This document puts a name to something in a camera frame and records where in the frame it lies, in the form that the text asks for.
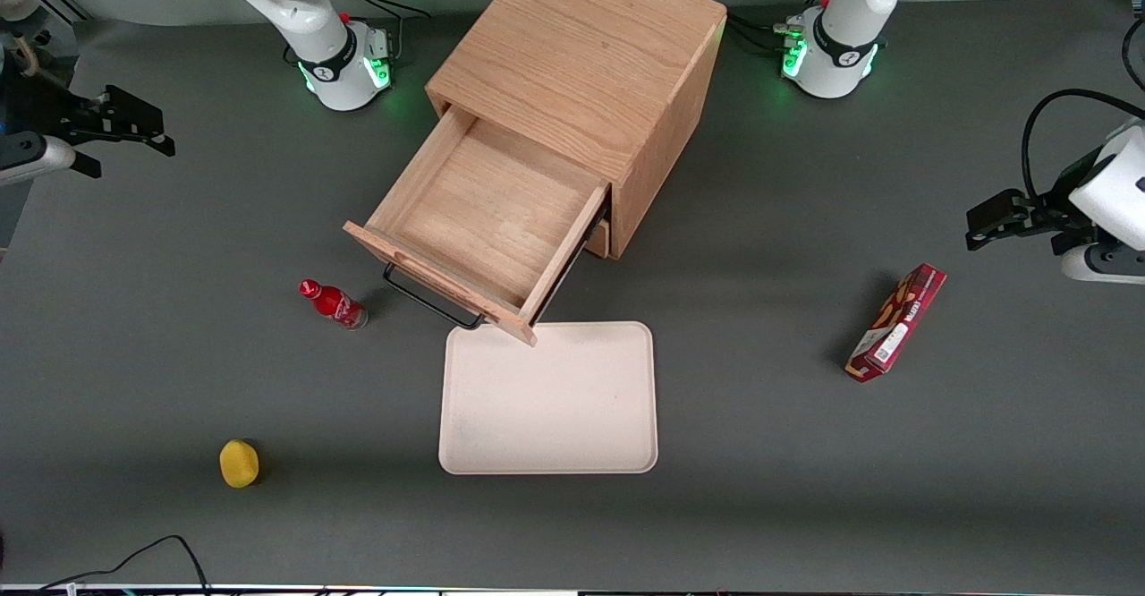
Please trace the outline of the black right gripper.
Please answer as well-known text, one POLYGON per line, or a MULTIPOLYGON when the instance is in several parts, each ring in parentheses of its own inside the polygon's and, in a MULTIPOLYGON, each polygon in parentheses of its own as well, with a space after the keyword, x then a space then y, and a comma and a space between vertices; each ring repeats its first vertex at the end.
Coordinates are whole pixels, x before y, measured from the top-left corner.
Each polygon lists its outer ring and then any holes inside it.
MULTIPOLYGON (((163 111, 114 85, 98 98, 54 95, 42 98, 35 113, 35 132, 80 146, 94 140, 131 140, 172 157, 174 140, 166 135, 163 111)), ((102 176, 98 159, 69 150, 68 168, 88 177, 102 176)))

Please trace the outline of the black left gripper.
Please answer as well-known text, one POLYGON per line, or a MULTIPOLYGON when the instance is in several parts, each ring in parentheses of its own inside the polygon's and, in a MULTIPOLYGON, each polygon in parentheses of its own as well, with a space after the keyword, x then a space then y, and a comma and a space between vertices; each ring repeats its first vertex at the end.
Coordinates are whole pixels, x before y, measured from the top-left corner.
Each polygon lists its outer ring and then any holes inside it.
POLYGON ((1039 192, 1028 168, 1028 200, 1018 189, 1005 189, 973 206, 965 214, 968 251, 978 251, 1006 237, 1056 233, 1052 237, 1055 256, 1063 257, 1075 248, 1100 243, 1103 230, 1080 210, 1069 194, 1099 175, 1112 161, 1098 153, 1087 153, 1068 165, 1045 192, 1039 192))

